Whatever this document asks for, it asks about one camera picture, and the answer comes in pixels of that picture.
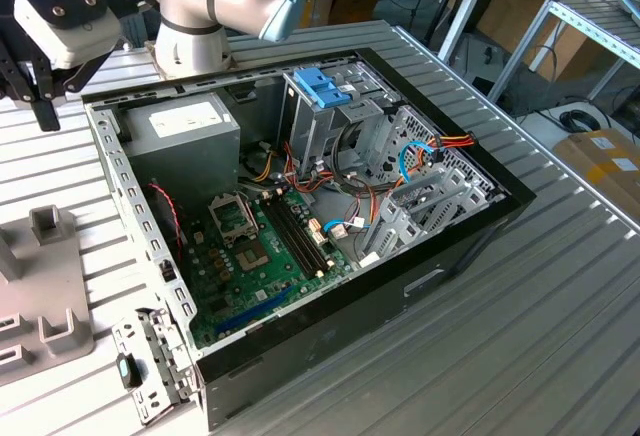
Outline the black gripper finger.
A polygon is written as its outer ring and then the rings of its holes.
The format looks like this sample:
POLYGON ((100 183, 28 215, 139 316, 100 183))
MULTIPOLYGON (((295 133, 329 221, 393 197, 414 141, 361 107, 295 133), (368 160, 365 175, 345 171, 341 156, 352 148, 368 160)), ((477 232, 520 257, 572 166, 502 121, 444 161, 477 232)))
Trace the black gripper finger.
POLYGON ((79 93, 110 56, 110 52, 71 69, 54 69, 44 52, 31 44, 30 61, 35 75, 35 96, 30 102, 42 131, 58 131, 54 100, 67 92, 79 93))
POLYGON ((1 39, 1 96, 14 101, 31 101, 31 80, 21 63, 29 53, 7 38, 1 39))

